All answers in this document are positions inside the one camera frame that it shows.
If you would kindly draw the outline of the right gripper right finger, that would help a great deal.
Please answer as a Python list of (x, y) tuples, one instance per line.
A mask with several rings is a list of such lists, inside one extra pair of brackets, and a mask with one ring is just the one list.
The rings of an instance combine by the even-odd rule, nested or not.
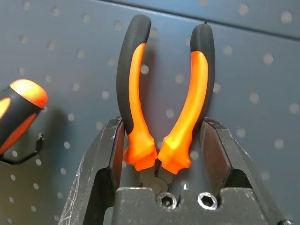
[(217, 208), (213, 225), (293, 225), (266, 188), (247, 152), (221, 123), (205, 118), (201, 131), (202, 158)]

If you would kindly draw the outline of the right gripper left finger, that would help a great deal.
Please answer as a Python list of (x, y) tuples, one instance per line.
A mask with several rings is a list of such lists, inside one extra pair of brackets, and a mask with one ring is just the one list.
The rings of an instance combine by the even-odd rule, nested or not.
[(71, 186), (60, 225), (101, 225), (120, 186), (124, 124), (109, 120), (84, 153)]

